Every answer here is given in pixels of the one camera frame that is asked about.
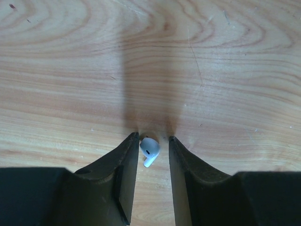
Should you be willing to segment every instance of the wooden surface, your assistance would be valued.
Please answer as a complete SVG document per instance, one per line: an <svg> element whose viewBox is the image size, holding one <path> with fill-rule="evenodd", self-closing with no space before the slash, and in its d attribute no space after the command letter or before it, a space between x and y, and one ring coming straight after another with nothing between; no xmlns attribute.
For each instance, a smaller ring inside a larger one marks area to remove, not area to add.
<svg viewBox="0 0 301 226"><path fill-rule="evenodd" d="M169 135L229 174L301 170L300 86L300 0L0 1L0 166L153 134L133 226L174 225Z"/></svg>

